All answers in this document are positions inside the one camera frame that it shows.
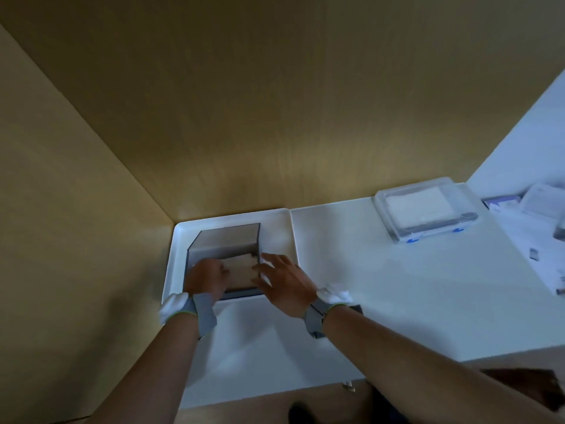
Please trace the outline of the person's left hand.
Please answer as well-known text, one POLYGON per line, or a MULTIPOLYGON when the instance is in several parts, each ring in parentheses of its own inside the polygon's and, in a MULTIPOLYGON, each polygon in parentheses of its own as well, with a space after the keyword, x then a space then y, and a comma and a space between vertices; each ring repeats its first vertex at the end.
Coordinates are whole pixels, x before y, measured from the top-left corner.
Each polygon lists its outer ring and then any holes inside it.
POLYGON ((207 260, 213 258, 205 258, 197 262, 185 275, 183 283, 183 292, 193 296, 197 293, 211 293, 215 303, 222 298, 225 291, 209 291, 207 289, 207 260))

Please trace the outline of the person's right hand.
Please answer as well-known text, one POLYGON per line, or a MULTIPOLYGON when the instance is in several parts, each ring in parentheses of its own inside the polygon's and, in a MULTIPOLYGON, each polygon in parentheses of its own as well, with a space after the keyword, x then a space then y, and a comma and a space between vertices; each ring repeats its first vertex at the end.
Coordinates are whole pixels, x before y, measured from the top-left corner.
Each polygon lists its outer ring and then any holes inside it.
POLYGON ((306 273, 287 256, 262 253, 262 263, 253 269, 273 287, 269 300, 285 315, 302 319, 309 304, 314 302, 317 287, 306 273))

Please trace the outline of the person's right forearm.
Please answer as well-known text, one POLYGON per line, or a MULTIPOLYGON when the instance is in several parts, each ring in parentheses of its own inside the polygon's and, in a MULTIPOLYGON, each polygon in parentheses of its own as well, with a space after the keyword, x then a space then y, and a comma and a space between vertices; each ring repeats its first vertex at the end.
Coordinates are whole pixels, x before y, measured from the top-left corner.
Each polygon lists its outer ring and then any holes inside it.
POLYGON ((485 374, 335 306, 327 338, 411 424, 565 424, 485 374))

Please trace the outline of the person's left forearm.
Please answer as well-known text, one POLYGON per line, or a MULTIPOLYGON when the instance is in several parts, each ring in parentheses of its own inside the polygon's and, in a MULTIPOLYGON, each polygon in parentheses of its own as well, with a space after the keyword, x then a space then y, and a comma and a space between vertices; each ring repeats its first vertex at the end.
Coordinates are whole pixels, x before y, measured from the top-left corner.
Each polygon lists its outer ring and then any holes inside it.
POLYGON ((196 315, 172 316, 85 424, 173 424, 199 338, 196 315))

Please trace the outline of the smoky grey open box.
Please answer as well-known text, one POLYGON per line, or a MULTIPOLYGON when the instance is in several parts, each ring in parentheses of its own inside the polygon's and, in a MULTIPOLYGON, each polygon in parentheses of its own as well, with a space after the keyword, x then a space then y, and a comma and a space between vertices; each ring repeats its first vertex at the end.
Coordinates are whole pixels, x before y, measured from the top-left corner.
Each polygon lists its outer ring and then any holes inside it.
MULTIPOLYGON (((205 258, 222 260, 252 254, 258 257, 259 263, 262 251, 260 234, 260 223, 202 230, 187 249, 185 273, 195 263, 205 258)), ((221 300, 244 299, 260 295, 262 295, 262 292, 255 287, 239 292, 225 292, 221 300)))

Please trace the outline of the grey left wristband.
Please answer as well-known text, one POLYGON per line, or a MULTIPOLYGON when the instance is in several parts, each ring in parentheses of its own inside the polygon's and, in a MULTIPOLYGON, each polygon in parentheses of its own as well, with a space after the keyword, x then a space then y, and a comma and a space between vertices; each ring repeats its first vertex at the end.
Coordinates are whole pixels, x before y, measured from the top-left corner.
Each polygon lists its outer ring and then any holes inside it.
POLYGON ((192 301, 198 319, 199 339, 201 339, 217 326, 217 318, 213 309, 215 301, 211 293, 194 294, 192 301))

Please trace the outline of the grey wristband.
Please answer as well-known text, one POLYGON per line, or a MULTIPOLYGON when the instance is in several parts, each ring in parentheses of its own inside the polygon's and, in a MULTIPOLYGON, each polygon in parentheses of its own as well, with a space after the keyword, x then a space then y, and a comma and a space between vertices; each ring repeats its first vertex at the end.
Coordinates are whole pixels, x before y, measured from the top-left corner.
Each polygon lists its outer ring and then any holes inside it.
POLYGON ((199 339, 201 339, 217 326, 217 318, 213 309, 215 301, 211 293, 194 294, 192 301, 198 319, 199 339))
POLYGON ((323 321, 331 307, 330 304, 324 302, 319 297, 307 307, 303 320, 306 330, 312 338, 323 339, 326 337, 323 332, 323 321))

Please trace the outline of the white tray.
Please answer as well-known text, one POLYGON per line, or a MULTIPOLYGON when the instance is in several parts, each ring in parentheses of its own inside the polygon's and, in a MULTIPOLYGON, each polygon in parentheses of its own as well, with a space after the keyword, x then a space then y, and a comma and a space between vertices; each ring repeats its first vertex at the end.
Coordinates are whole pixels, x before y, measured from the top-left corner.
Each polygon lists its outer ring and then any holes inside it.
POLYGON ((259 246, 261 251, 284 254, 293 263, 299 263, 292 215, 288 208, 181 221, 173 228, 161 301, 164 302, 170 294, 182 291, 187 266, 187 251, 201 231, 254 223, 260 224, 259 246))

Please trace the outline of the white left wrist tracker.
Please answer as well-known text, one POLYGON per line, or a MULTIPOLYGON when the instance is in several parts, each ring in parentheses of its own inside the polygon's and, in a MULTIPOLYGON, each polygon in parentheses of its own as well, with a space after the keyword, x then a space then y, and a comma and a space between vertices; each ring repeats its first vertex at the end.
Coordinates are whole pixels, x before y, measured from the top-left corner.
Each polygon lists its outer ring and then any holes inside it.
POLYGON ((191 314, 197 317, 197 309, 194 300, 187 292, 170 294, 160 307, 160 324, 164 326, 174 315, 182 313, 191 314))

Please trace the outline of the white wrist tracker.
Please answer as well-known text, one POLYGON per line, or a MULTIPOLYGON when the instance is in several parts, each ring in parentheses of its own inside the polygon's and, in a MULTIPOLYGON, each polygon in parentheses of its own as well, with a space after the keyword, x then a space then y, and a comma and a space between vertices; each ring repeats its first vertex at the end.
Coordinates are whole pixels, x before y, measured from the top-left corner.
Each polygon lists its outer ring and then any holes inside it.
POLYGON ((191 314, 197 317, 197 309, 194 300, 187 292, 170 294, 160 307, 160 324, 164 326, 174 315, 182 313, 191 314))
POLYGON ((331 307, 344 305, 353 309, 357 313, 363 314, 361 305, 353 300, 348 290, 340 286, 327 285, 316 291, 316 305, 314 306, 319 313, 326 314, 331 307))

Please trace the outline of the white right wrist tracker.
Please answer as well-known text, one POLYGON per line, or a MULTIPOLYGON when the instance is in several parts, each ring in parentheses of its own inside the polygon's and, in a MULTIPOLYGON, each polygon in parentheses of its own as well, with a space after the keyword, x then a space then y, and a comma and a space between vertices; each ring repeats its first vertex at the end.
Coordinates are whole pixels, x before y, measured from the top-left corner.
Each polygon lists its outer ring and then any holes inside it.
POLYGON ((327 285, 316 291, 316 305, 314 306, 319 313, 326 314, 331 307, 344 305, 353 309, 357 313, 363 314, 361 305, 353 300, 348 290, 340 286, 327 285))

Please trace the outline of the white pad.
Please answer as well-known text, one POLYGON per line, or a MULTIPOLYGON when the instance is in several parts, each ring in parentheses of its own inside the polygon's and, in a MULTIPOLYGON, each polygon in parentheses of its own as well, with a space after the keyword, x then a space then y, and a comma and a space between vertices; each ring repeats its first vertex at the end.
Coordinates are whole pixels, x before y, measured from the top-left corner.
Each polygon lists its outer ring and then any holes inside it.
POLYGON ((456 211, 442 190, 432 187, 419 192, 385 198, 388 212, 399 228, 416 227, 456 218, 456 211))

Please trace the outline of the clear lidded storage box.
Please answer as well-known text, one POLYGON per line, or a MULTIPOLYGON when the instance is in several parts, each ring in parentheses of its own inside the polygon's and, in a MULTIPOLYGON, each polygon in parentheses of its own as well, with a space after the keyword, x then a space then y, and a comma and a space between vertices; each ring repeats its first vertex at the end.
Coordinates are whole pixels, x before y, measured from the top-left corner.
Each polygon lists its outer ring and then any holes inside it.
POLYGON ((435 178, 420 183, 409 184, 378 191, 373 197, 373 204, 376 211, 385 225, 385 228, 395 243, 414 243, 424 237, 435 236, 445 233, 462 232, 479 220, 479 215, 475 206, 460 190, 459 186, 451 178, 435 178), (456 211, 456 218, 450 220, 436 221, 434 223, 423 224, 416 227, 399 228, 394 224, 385 198, 390 196, 400 196, 419 192, 425 189, 438 186, 456 211))

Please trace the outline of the purple packet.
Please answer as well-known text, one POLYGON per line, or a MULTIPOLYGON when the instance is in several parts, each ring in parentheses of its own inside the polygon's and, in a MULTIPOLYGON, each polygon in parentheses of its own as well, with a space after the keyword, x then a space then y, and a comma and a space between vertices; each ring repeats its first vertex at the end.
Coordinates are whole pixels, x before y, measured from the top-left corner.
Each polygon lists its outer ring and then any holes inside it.
POLYGON ((521 197, 518 195, 500 196, 482 200, 483 204, 492 213, 505 211, 518 211, 520 208, 521 197))

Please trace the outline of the white flat box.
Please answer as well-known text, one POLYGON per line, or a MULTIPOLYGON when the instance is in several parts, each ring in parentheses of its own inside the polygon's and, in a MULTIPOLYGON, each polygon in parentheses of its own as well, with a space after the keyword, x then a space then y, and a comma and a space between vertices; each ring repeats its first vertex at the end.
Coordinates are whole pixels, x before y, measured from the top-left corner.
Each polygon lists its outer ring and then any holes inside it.
POLYGON ((561 221, 565 218, 565 189, 535 183, 521 199, 519 210, 531 216, 561 221))

